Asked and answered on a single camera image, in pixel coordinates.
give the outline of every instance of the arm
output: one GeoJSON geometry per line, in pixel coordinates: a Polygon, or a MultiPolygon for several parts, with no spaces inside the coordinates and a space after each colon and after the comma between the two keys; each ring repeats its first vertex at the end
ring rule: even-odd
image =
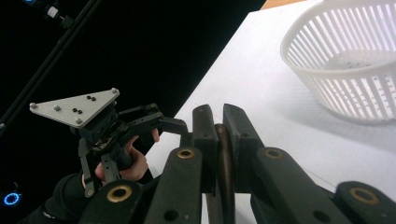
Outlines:
{"type": "MultiPolygon", "coordinates": [[[[154,141],[158,142],[160,136],[158,130],[152,131],[154,141]]],[[[133,143],[137,137],[125,147],[135,163],[126,170],[120,171],[123,178],[136,181],[140,179],[147,171],[146,157],[137,149],[133,143]]],[[[101,164],[95,170],[95,174],[105,181],[105,174],[101,164]]],[[[82,171],[78,174],[72,174],[62,178],[56,185],[53,196],[40,205],[28,217],[22,219],[18,224],[60,224],[78,222],[86,205],[91,198],[85,197],[85,183],[82,171]]]]}

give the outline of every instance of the black sleeve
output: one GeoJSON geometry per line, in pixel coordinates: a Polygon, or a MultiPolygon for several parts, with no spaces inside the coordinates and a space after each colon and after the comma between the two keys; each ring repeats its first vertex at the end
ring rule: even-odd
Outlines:
{"type": "Polygon", "coordinates": [[[18,224],[78,222],[90,201],[85,197],[81,175],[82,172],[62,178],[56,185],[53,196],[18,224]]]}

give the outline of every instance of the finger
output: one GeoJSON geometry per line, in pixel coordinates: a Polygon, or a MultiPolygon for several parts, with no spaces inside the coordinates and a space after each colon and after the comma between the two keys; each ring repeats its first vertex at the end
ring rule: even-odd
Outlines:
{"type": "Polygon", "coordinates": [[[103,165],[100,162],[98,166],[95,168],[95,175],[102,181],[105,181],[105,170],[103,169],[103,165]]]}
{"type": "Polygon", "coordinates": [[[154,142],[160,141],[160,134],[158,132],[158,129],[151,130],[151,134],[152,134],[152,137],[154,138],[154,142]]]}
{"type": "Polygon", "coordinates": [[[120,171],[120,174],[126,179],[136,181],[143,177],[149,165],[146,157],[135,148],[131,151],[131,156],[134,158],[134,164],[130,168],[120,171]]]}
{"type": "Polygon", "coordinates": [[[125,149],[126,149],[126,151],[129,153],[129,152],[131,152],[132,150],[133,150],[133,148],[134,148],[134,141],[136,141],[136,139],[138,139],[139,138],[139,136],[133,136],[132,138],[131,138],[131,140],[129,140],[129,142],[126,144],[126,146],[125,146],[125,149]]]}
{"type": "Polygon", "coordinates": [[[85,175],[84,173],[81,176],[82,187],[85,188],[85,175]]]}

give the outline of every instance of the black background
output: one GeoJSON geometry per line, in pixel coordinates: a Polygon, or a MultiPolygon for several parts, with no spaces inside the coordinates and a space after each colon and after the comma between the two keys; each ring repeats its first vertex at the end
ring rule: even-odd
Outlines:
{"type": "MultiPolygon", "coordinates": [[[[86,2],[64,0],[62,13],[75,18],[86,2]]],[[[246,15],[264,2],[104,0],[28,103],[114,87],[120,111],[157,103],[173,117],[246,15]]],[[[22,1],[1,1],[0,116],[64,34],[44,15],[22,1]]],[[[0,207],[0,223],[27,216],[60,178],[80,169],[78,138],[32,114],[28,104],[0,138],[0,153],[0,178],[16,181],[23,194],[17,207],[0,207]]]]}

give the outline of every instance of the motion capture camera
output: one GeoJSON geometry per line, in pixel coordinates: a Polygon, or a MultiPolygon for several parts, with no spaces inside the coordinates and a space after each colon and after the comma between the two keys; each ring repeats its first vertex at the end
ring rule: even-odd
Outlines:
{"type": "Polygon", "coordinates": [[[18,184],[12,180],[0,179],[0,205],[15,207],[21,201],[22,194],[18,192],[18,184]]]}
{"type": "Polygon", "coordinates": [[[47,16],[58,19],[60,17],[58,10],[58,1],[54,0],[22,0],[30,7],[42,10],[47,13],[47,16]]]}

